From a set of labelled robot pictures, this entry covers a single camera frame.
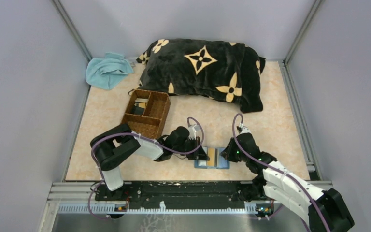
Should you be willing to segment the teal leather card holder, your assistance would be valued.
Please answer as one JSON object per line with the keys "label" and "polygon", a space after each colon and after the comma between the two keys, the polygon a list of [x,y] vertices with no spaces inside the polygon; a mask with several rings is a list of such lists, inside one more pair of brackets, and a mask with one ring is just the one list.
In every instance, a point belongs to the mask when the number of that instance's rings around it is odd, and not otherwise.
{"label": "teal leather card holder", "polygon": [[[207,154],[207,148],[203,147],[204,152]],[[219,169],[219,170],[228,170],[230,168],[230,163],[224,157],[221,156],[221,152],[225,149],[224,147],[216,147],[218,149],[218,166],[216,168],[207,167],[206,161],[207,160],[195,160],[194,168],[196,169]]]}

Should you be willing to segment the gold VIP credit card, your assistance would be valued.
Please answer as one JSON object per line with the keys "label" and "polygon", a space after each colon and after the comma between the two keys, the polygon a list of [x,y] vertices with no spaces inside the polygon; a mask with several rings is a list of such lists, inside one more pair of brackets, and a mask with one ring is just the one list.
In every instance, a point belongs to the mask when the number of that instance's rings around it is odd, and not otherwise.
{"label": "gold VIP credit card", "polygon": [[216,168],[218,166],[218,149],[213,147],[207,148],[207,157],[209,158],[206,161],[207,167]]}

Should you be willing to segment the woven brown divided basket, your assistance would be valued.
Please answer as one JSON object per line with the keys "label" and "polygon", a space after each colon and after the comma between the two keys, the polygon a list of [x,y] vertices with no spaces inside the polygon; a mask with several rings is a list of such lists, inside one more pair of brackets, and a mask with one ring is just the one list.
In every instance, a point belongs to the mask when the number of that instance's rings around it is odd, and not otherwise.
{"label": "woven brown divided basket", "polygon": [[[148,99],[142,116],[130,113],[136,98]],[[170,105],[169,95],[165,92],[136,89],[130,96],[121,123],[128,124],[134,132],[142,136],[158,139],[162,136]]]}

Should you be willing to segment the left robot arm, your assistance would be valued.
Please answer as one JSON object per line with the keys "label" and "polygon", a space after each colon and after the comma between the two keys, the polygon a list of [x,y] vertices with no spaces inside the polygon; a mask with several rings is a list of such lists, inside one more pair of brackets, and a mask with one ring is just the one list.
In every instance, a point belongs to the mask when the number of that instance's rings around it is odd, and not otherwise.
{"label": "left robot arm", "polygon": [[157,162],[166,161],[173,154],[183,155],[189,160],[209,160],[197,136],[199,129],[198,124],[187,128],[179,126],[169,135],[151,139],[124,123],[96,136],[90,142],[91,156],[107,187],[108,196],[114,200],[124,197],[126,188],[119,166],[133,154]]}

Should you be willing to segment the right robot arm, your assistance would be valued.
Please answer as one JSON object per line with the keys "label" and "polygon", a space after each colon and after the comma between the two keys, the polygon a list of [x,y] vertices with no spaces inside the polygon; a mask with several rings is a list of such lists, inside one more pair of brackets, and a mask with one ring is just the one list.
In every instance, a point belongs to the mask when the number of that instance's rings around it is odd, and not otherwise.
{"label": "right robot arm", "polygon": [[256,174],[249,192],[258,199],[270,198],[295,213],[311,232],[347,232],[355,222],[342,195],[317,187],[290,172],[273,155],[261,151],[251,133],[230,139],[221,152],[226,160],[244,162]]}

